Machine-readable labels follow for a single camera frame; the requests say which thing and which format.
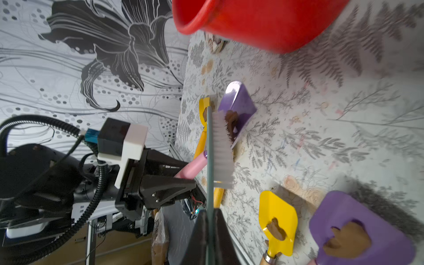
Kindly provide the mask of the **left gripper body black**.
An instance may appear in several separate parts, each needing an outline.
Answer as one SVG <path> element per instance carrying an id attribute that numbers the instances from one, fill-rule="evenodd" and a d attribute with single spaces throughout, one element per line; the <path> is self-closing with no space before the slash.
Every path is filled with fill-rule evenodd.
<path id="1" fill-rule="evenodd" d="M 144 202 L 139 194 L 139 187 L 142 177 L 149 175 L 145 173 L 145 163 L 148 150 L 144 149 L 139 161 L 130 160 L 127 169 L 124 173 L 124 178 L 121 183 L 115 207 L 123 214 L 124 217 L 131 221 L 141 219 Z"/>

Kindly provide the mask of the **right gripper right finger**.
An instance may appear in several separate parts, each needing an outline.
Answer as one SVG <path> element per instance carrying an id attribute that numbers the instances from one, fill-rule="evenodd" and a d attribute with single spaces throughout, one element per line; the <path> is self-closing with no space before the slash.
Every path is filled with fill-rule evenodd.
<path id="1" fill-rule="evenodd" d="M 214 250 L 216 265 L 241 265 L 221 209 L 214 209 Z"/>

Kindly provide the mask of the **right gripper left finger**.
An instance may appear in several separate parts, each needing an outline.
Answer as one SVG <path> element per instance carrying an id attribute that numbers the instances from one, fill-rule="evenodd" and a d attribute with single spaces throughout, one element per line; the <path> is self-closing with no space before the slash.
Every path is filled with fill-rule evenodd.
<path id="1" fill-rule="evenodd" d="M 205 265 L 208 249 L 208 217 L 206 210 L 201 210 L 195 222 L 191 238 L 181 265 Z"/>

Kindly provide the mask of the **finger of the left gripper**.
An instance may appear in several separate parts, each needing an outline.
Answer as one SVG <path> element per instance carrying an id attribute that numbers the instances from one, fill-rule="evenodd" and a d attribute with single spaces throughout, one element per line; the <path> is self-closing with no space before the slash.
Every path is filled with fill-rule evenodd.
<path id="1" fill-rule="evenodd" d="M 155 176 L 174 177 L 188 163 L 165 155 L 156 150 L 148 150 L 145 173 Z"/>
<path id="2" fill-rule="evenodd" d="M 148 210 L 158 209 L 173 204 L 177 200 L 188 198 L 190 191 L 197 186 L 194 180 L 181 178 L 144 175 L 139 187 L 139 194 Z"/>

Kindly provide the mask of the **green cleaning brush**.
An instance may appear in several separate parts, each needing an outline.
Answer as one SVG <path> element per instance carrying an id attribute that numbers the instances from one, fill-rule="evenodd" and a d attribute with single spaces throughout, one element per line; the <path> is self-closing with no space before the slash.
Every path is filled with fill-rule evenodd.
<path id="1" fill-rule="evenodd" d="M 206 216 L 208 221 L 206 247 L 207 265 L 215 263 L 214 237 L 214 190 L 215 188 L 232 189 L 234 186 L 234 162 L 232 143 L 227 132 L 227 123 L 224 112 L 214 112 L 211 107 L 206 109 L 207 130 L 207 188 L 206 188 Z"/>

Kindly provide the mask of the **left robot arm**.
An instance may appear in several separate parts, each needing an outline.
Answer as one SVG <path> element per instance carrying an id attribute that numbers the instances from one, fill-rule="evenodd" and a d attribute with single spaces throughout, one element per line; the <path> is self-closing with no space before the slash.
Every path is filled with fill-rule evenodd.
<path id="1" fill-rule="evenodd" d="M 73 157 L 41 144 L 7 150 L 20 125 L 44 125 L 76 138 L 94 158 Z M 1 125 L 1 264 L 28 265 L 58 250 L 84 226 L 87 262 L 95 236 L 110 231 L 145 236 L 152 212 L 188 199 L 194 180 L 179 177 L 186 166 L 145 146 L 147 127 L 108 118 L 100 130 L 82 130 L 55 118 L 21 115 Z"/>

